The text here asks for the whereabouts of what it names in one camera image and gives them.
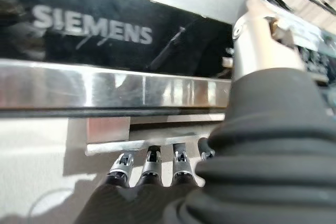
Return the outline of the dark right robot hand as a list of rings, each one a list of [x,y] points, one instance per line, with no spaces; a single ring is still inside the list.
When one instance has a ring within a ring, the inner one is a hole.
[[[170,187],[108,179],[76,223],[335,223],[335,121],[297,52],[272,38],[274,13],[247,0],[215,155]]]

